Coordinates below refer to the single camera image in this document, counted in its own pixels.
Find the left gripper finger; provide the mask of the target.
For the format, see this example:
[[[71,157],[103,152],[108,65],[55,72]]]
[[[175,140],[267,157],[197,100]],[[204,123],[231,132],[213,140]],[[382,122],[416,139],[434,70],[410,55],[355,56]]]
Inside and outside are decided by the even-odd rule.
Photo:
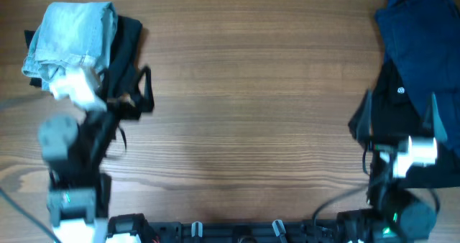
[[[152,76],[149,66],[144,66],[134,79],[134,102],[135,106],[142,113],[152,113],[155,107],[155,101],[152,91]],[[139,89],[140,81],[145,78],[144,92],[141,93]]]
[[[107,99],[109,92],[109,70],[105,68],[98,75],[101,78],[101,85],[98,89],[98,97],[100,99]]]

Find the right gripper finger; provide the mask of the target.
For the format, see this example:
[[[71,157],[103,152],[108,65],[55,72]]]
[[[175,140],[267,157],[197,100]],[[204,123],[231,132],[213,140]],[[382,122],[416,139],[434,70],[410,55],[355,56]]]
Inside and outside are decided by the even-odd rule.
[[[366,142],[371,134],[372,90],[367,90],[365,93],[360,109],[360,117],[356,126],[356,140]]]
[[[435,93],[432,93],[429,97],[428,107],[423,118],[423,127],[427,129],[438,142],[447,142],[448,135],[439,114]]]

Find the dark blue shorts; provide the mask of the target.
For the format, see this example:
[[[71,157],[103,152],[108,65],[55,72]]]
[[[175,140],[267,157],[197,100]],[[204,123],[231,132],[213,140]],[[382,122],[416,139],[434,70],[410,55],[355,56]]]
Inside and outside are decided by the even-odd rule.
[[[445,147],[459,153],[459,8],[454,0],[387,0],[375,13],[385,53],[419,115],[436,97]]]

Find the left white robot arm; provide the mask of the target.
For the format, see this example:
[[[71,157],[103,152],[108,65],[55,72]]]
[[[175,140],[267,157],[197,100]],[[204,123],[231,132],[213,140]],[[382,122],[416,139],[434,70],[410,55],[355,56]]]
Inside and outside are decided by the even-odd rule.
[[[39,128],[42,159],[49,168],[47,210],[54,242],[159,242],[160,236],[143,214],[109,216],[111,176],[100,169],[123,120],[137,121],[154,109],[151,70],[145,66],[125,92],[101,95],[102,111],[88,111],[83,121],[57,115]]]

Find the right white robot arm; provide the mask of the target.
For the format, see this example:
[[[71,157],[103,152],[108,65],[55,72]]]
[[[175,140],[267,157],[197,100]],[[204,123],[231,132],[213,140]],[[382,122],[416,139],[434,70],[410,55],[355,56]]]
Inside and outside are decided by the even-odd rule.
[[[440,201],[428,186],[435,202],[428,205],[409,190],[401,188],[408,171],[433,166],[438,147],[447,133],[438,114],[436,97],[428,101],[423,117],[423,135],[376,135],[372,130],[372,91],[365,93],[357,114],[349,122],[351,134],[364,152],[376,155],[366,185],[369,208],[344,211],[336,217],[337,242],[414,242],[425,240],[436,225]]]

